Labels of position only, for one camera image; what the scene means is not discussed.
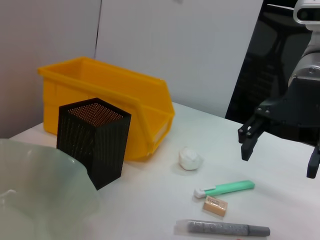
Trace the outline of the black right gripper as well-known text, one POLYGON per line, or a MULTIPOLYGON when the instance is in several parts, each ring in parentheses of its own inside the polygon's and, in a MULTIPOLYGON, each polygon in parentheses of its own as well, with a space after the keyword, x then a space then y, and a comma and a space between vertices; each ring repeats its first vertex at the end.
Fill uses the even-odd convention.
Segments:
MULTIPOLYGON (((254 115, 238 129, 241 159, 248 161, 263 132, 276 137, 305 143, 320 144, 320 82, 294 78, 282 97, 262 102, 254 115)), ((306 177, 315 179, 320 166, 320 148, 315 147, 306 177)))

